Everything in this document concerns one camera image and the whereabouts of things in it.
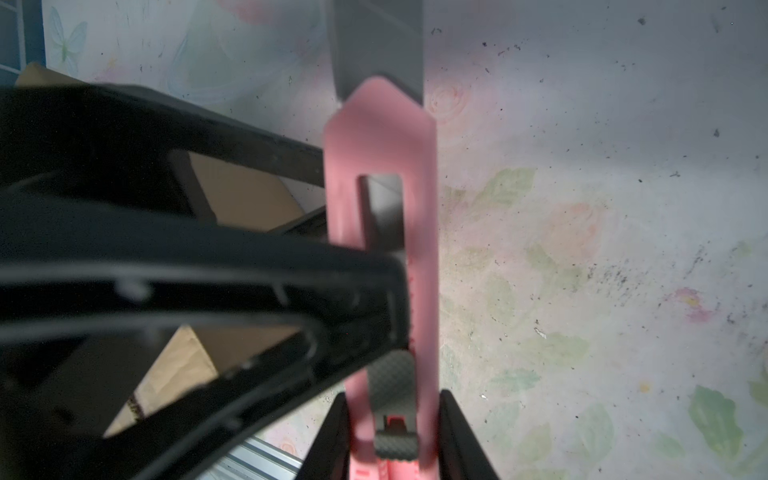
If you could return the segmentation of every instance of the pink utility knife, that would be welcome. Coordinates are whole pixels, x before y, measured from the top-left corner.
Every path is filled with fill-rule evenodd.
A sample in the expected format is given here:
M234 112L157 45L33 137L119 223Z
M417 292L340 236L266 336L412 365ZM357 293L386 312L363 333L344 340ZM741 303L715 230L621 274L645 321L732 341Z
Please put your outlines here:
M345 101L324 135L329 241L368 250L376 228L366 182L397 174L411 303L409 349L345 381L349 478L436 480L437 134L421 106L422 2L329 0L326 11L336 93Z

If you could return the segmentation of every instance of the textured slider grip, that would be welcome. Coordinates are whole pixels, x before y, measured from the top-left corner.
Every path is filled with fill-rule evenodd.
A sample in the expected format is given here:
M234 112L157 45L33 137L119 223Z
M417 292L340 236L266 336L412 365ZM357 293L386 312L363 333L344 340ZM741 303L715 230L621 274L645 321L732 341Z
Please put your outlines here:
M410 462L419 457L415 368L408 350L392 351L368 367L373 448L379 458Z

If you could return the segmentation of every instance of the red marking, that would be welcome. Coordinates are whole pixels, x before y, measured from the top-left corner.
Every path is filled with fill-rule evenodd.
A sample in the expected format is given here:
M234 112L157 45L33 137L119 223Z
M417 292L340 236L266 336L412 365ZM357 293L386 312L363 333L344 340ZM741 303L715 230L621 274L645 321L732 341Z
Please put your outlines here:
M404 416L388 415L386 418L387 425L398 425L398 424L405 425L405 423L406 423L406 418Z
M440 85L427 100L426 108L438 124L448 123L458 117L469 102L469 90L458 82Z
M272 21L273 13L263 0L216 0L216 3L241 22L268 25Z
M296 454L296 447L294 447L291 442L283 442L283 444L280 446L280 450L283 450L284 452L288 452L291 455Z

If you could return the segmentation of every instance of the butterfly pattern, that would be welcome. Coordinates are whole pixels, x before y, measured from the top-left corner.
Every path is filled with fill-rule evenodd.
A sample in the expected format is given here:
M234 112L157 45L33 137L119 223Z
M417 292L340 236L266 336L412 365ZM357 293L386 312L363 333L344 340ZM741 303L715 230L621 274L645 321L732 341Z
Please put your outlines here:
M85 46L88 23L80 22L69 37L65 37L64 27L61 26L61 17L56 8L51 7L51 26L53 48L51 49L52 61L50 65L58 68L64 65L69 76L76 78L78 76L78 56Z

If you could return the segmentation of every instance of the pink knife handle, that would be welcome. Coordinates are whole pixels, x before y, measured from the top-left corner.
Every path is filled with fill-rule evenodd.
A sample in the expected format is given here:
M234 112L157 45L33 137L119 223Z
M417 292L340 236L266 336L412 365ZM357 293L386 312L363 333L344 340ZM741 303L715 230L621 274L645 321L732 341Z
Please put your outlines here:
M350 480L437 480L438 250L437 129L420 105L385 78L364 81L326 125L324 164L331 243L366 248L359 179L398 174L402 181L406 269L411 303L409 348L416 364L419 463L384 462L373 449L366 371L344 383L352 426Z

